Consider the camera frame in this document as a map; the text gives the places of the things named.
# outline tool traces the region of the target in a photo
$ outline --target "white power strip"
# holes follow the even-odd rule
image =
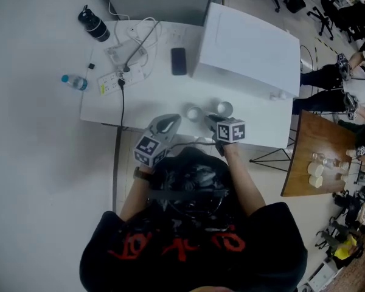
[[[139,63],[132,64],[129,72],[120,73],[120,77],[125,80],[124,87],[133,85],[134,83],[141,82],[145,80],[144,73],[142,71],[142,66]],[[118,84],[119,77],[117,76],[118,72],[112,72],[108,75],[104,75],[97,79],[97,83],[99,84],[100,94],[107,95],[115,91],[120,91],[120,86]]]

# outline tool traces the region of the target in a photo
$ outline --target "brown tabletop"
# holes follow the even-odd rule
[[[323,153],[326,158],[351,163],[352,158],[346,156],[346,150],[354,148],[355,134],[327,119],[303,111],[299,116],[295,141],[290,169],[281,195],[307,196],[343,190],[345,182],[341,181],[341,175],[348,171],[325,167],[322,174],[323,185],[315,188],[308,183],[310,175],[307,167],[312,160],[312,153]]]

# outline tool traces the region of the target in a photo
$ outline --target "smartphone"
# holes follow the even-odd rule
[[[187,74],[187,59],[185,56],[185,48],[174,47],[172,53],[172,74],[186,75]]]

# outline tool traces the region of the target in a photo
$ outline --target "white shirt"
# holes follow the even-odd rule
[[[358,103],[365,107],[365,72],[360,66],[357,66],[353,70],[352,78],[349,81],[343,81],[343,90],[356,97]]]

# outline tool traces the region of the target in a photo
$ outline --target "white box on floor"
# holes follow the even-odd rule
[[[238,10],[211,3],[193,78],[264,99],[299,96],[299,39]]]

